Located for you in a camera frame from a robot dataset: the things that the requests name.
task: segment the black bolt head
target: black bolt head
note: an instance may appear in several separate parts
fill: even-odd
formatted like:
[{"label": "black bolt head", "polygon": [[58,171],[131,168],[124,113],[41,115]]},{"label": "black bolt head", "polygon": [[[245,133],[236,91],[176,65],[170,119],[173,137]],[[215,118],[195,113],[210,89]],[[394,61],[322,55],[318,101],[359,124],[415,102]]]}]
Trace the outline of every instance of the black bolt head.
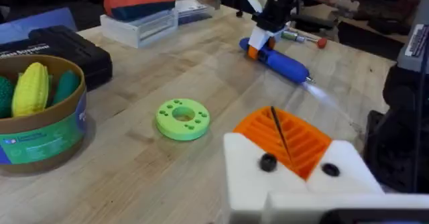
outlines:
[{"label": "black bolt head", "polygon": [[265,172],[273,172],[277,168],[277,158],[270,153],[265,153],[259,161],[259,167]]},{"label": "black bolt head", "polygon": [[340,176],[340,169],[336,167],[336,165],[331,163],[326,163],[322,165],[322,170],[325,174],[332,176],[332,177],[338,177]]}]

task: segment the blue handle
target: blue handle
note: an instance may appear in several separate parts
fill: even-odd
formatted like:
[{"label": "blue handle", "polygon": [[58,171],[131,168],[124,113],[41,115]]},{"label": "blue handle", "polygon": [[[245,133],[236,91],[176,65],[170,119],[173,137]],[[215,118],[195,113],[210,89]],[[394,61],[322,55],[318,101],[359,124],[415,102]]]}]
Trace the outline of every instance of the blue handle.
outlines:
[{"label": "blue handle", "polygon": [[[239,45],[242,49],[247,50],[249,38],[242,39]],[[308,69],[303,64],[276,50],[271,50],[267,46],[259,51],[258,60],[297,84],[305,82],[307,76],[310,76]]]}]

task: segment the wooden workbench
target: wooden workbench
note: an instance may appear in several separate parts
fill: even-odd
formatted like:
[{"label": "wooden workbench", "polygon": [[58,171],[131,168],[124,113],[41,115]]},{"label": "wooden workbench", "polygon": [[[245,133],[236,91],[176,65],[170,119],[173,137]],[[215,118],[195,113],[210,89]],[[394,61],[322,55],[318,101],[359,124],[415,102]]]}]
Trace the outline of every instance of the wooden workbench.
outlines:
[{"label": "wooden workbench", "polygon": [[[240,19],[222,8],[212,19],[182,26],[140,50],[104,38],[99,28],[81,32],[110,52],[114,77],[88,94],[90,129],[73,159],[43,174],[0,176],[0,223],[215,221],[223,134],[266,105],[361,149],[368,112],[387,109],[381,92],[392,62],[334,42],[324,50],[312,43],[278,43],[277,50],[310,69],[317,85],[339,103],[335,109],[244,57],[238,43],[254,25],[249,15]],[[158,132],[156,110],[173,98],[207,107],[212,123],[206,135],[175,142]]]}]

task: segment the black toolbox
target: black toolbox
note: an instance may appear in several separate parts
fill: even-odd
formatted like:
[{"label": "black toolbox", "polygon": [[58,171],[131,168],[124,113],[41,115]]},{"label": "black toolbox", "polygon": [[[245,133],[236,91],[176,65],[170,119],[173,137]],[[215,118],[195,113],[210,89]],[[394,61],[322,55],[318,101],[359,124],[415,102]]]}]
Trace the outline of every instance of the black toolbox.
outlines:
[{"label": "black toolbox", "polygon": [[109,53],[64,26],[33,30],[28,40],[0,45],[0,58],[23,54],[47,54],[74,62],[85,73],[89,91],[112,78]]}]

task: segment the yellow plastic corn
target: yellow plastic corn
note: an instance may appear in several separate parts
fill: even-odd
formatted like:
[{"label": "yellow plastic corn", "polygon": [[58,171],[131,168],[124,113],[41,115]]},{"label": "yellow plastic corn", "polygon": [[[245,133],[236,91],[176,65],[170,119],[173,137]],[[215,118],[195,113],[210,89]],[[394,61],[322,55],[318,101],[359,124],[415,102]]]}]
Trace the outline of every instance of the yellow plastic corn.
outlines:
[{"label": "yellow plastic corn", "polygon": [[43,111],[48,102],[49,75],[46,66],[35,62],[19,77],[12,100],[14,117]]}]

